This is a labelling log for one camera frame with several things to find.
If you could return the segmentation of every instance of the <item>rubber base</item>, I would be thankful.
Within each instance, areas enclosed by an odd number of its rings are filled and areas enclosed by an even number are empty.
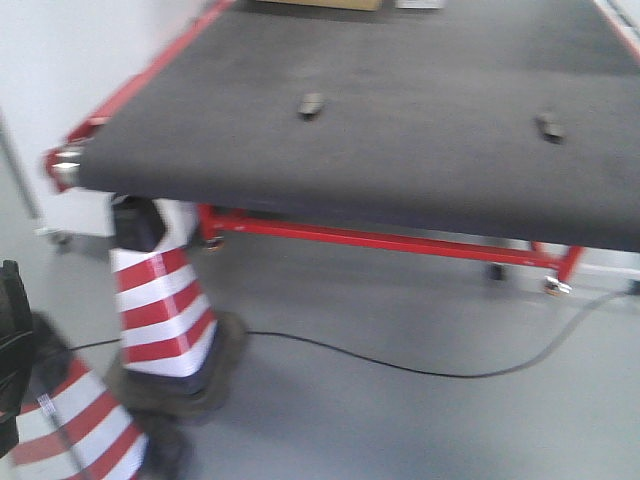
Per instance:
[[[228,396],[231,372],[240,360],[247,335],[244,323],[236,315],[216,313],[216,334],[200,370],[208,379],[202,390],[179,394],[168,391],[164,381],[141,381],[122,367],[118,354],[105,377],[105,383],[118,401],[129,410],[183,418],[199,416],[221,407]]]
[[[130,412],[138,427],[147,434],[149,443],[142,462],[141,473],[162,480],[189,478],[193,446],[166,415]]]

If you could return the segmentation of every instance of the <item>red metal frame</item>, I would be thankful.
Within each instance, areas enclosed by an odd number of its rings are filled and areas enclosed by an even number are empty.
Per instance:
[[[198,213],[200,215],[200,232],[205,240],[219,237],[223,231],[247,232],[441,257],[526,265],[553,269],[557,272],[558,280],[563,283],[571,277],[578,259],[584,251],[584,247],[571,246],[567,248],[564,255],[560,256],[545,252],[543,244],[540,242],[531,242],[531,250],[520,250],[278,220],[263,220],[251,218],[244,210],[221,213],[214,206],[205,204],[198,206]]]

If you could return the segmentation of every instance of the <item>black belt surface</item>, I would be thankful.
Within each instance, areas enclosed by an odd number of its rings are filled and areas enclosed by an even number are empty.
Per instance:
[[[80,183],[640,251],[640,69],[589,0],[239,1],[98,132]]]

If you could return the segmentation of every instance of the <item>red and white striped cone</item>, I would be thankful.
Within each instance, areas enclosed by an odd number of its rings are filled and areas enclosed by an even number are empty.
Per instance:
[[[122,351],[107,384],[134,410],[194,416],[220,406],[244,346],[242,322],[214,315],[152,200],[116,195],[111,208]]]
[[[196,374],[213,343],[216,320],[182,249],[165,234],[149,253],[112,249],[111,264],[123,366],[176,380]]]
[[[137,478],[148,443],[77,357],[53,391],[23,405],[17,424],[20,444],[11,460],[21,480]]]

